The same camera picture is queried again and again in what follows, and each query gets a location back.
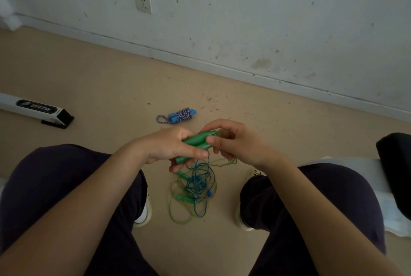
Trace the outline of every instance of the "leg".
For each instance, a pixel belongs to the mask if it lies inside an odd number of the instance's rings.
[[[76,145],[58,145],[36,149],[24,158],[11,175],[0,201],[1,251],[109,157]],[[140,171],[111,217],[86,275],[157,275],[131,234],[146,197],[147,183]]]
[[[381,209],[361,175],[336,164],[313,164],[300,170],[385,253]],[[266,176],[251,178],[241,191],[240,201],[244,224],[270,232],[250,275],[317,275],[297,226]]]

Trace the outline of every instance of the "hand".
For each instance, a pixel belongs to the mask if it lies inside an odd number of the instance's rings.
[[[200,133],[218,129],[216,136],[208,136],[205,140],[213,146],[214,154],[221,152],[221,155],[228,160],[234,158],[250,164],[260,166],[266,156],[270,155],[269,146],[253,130],[243,123],[232,120],[217,119],[205,125]]]
[[[171,159],[170,172],[177,172],[184,165],[177,165],[176,160],[172,158],[177,156],[207,158],[210,155],[207,150],[182,142],[193,135],[196,134],[182,127],[171,127],[138,138],[136,143],[141,144],[147,152],[147,164],[161,159]]]

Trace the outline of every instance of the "white sneaker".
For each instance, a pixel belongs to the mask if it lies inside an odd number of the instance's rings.
[[[247,174],[246,177],[245,177],[244,184],[247,183],[247,181],[248,181],[250,178],[252,178],[253,176],[255,176],[255,175],[264,175],[264,176],[265,176],[265,173],[263,173],[263,172],[261,172],[261,171],[258,171],[258,170],[252,170],[252,171],[250,171],[250,173]],[[247,232],[252,231],[252,230],[254,229],[254,228],[252,228],[252,227],[248,227],[247,225],[245,225],[245,224],[243,223],[243,221],[241,220],[241,216],[240,216],[240,202],[238,202],[237,209],[235,210],[235,224],[236,224],[239,228],[241,228],[242,230],[245,230],[245,231],[247,231]]]
[[[151,213],[151,203],[147,193],[146,204],[144,205],[143,212],[141,213],[141,216],[139,216],[138,219],[134,221],[134,227],[143,227],[144,225],[146,225],[151,219]]]

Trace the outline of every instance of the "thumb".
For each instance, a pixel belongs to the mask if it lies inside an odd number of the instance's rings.
[[[181,143],[175,155],[189,158],[207,158],[210,154],[204,149]]]
[[[232,139],[222,138],[219,136],[208,136],[206,143],[218,149],[222,149],[228,153],[233,154],[235,152],[235,142]]]

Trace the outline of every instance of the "black logo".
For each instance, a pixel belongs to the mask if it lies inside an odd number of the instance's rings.
[[[16,105],[19,106],[19,107],[24,107],[24,108],[28,108],[28,109],[41,111],[41,112],[44,112],[44,113],[55,113],[57,111],[56,107],[49,106],[49,105],[44,105],[44,104],[36,103],[36,102],[32,102],[32,101],[28,101],[26,99],[20,99],[16,103]]]

